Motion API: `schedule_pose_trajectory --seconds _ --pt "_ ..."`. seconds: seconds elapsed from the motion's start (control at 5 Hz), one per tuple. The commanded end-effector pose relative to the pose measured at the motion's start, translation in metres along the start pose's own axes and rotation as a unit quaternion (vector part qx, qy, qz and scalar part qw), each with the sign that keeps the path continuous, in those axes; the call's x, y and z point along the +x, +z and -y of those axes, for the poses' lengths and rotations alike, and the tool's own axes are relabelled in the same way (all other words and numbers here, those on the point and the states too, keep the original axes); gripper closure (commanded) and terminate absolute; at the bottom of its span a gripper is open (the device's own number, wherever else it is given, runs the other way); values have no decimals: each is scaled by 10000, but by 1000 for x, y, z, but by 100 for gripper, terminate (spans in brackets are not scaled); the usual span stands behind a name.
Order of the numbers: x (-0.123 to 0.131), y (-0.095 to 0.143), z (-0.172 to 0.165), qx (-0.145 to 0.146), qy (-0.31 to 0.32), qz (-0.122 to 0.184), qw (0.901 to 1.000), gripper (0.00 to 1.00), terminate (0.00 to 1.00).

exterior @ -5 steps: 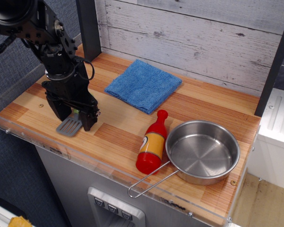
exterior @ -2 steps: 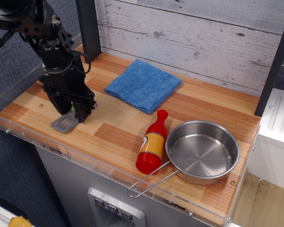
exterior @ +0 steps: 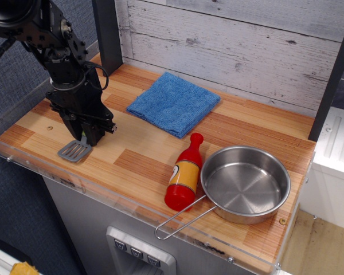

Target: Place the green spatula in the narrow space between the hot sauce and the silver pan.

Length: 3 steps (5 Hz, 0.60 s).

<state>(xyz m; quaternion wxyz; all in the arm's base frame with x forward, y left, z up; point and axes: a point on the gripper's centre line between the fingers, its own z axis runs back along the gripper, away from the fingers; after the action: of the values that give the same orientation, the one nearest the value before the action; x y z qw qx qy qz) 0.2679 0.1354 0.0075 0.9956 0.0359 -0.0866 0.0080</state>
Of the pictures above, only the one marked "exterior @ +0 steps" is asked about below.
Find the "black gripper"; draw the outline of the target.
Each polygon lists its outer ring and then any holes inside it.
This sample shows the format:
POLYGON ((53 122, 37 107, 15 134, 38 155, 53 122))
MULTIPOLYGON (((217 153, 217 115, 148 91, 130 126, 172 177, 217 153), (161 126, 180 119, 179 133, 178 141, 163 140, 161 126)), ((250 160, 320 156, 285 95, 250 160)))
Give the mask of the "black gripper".
POLYGON ((87 67, 82 82, 69 89, 54 84, 46 98, 76 140, 84 132, 87 143, 96 146, 105 131, 116 130, 112 112, 101 101, 102 93, 96 69, 87 67))

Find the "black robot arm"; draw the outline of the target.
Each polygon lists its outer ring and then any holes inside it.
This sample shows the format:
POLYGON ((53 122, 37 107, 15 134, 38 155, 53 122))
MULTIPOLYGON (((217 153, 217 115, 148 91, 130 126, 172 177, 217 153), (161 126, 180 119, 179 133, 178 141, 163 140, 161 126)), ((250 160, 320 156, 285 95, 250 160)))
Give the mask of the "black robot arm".
POLYGON ((52 1, 0 1, 0 37, 0 58, 19 41, 48 71, 53 89, 46 98, 76 140, 95 146, 116 130, 101 102, 99 65, 87 61, 85 43, 52 1))

